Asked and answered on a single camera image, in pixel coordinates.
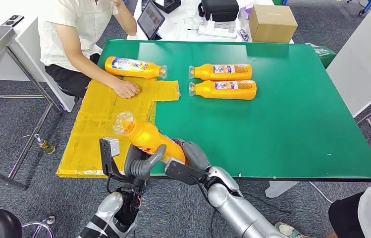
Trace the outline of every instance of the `black bag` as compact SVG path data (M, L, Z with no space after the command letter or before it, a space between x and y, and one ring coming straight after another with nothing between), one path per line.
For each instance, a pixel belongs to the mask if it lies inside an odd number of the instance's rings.
M213 21L234 21L238 16L239 6L236 0L201 0L198 6L199 16Z

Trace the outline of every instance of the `hand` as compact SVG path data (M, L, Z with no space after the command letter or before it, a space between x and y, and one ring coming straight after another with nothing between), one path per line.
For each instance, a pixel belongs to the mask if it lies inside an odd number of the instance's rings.
M121 4L123 4L122 0L111 0L115 6L120 6Z
M115 93L121 98L131 98L134 95L140 92L139 86L132 82L123 81L119 78L116 78L117 82L113 87Z

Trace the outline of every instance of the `black case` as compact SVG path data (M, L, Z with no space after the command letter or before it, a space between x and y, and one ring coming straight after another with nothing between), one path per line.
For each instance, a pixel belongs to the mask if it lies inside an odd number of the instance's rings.
M234 21L238 16L239 6L236 0L201 0L198 6L199 16L213 21Z
M163 6L153 0L155 5L166 13L171 13L173 10L181 6L181 0L164 0Z

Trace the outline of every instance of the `black pants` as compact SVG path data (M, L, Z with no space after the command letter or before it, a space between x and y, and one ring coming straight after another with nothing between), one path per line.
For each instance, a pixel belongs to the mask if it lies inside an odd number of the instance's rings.
M99 54L93 54L89 58L93 63L98 64L99 57ZM72 71L55 64L45 66L45 72L47 72L62 89L69 91L79 98L85 96L86 87L88 87L91 81L91 78L81 72Z
M338 238L365 238L359 223L357 209L363 192L333 202L328 217Z

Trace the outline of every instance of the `tablet screen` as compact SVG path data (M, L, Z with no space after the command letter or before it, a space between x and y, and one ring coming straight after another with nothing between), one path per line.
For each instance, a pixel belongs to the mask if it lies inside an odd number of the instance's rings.
M144 31L148 39L151 39L156 34L157 29L162 25L165 17L157 9L152 0L149 0L144 11L140 15L137 23Z

